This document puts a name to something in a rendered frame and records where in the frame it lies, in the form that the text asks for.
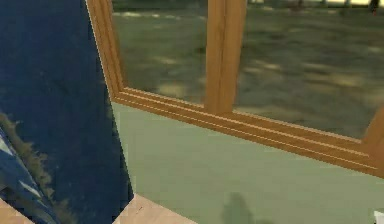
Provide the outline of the dark blue curtain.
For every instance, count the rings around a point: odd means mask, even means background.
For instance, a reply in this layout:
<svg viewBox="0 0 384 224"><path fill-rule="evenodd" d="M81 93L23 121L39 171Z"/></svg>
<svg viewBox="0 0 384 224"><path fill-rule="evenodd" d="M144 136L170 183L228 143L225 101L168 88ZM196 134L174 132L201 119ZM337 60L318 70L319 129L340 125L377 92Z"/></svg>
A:
<svg viewBox="0 0 384 224"><path fill-rule="evenodd" d="M85 0L0 0L0 126L60 224L132 200Z"/></svg>

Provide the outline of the wooden framed window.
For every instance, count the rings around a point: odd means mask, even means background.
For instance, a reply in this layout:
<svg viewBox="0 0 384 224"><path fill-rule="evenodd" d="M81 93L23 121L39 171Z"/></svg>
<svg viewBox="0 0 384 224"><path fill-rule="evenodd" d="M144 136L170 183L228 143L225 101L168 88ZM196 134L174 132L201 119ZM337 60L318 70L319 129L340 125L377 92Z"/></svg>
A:
<svg viewBox="0 0 384 224"><path fill-rule="evenodd" d="M202 106L129 88L112 20L112 0L86 0L110 100L384 179L384 106L362 140L233 110L246 3L208 0Z"/></svg>

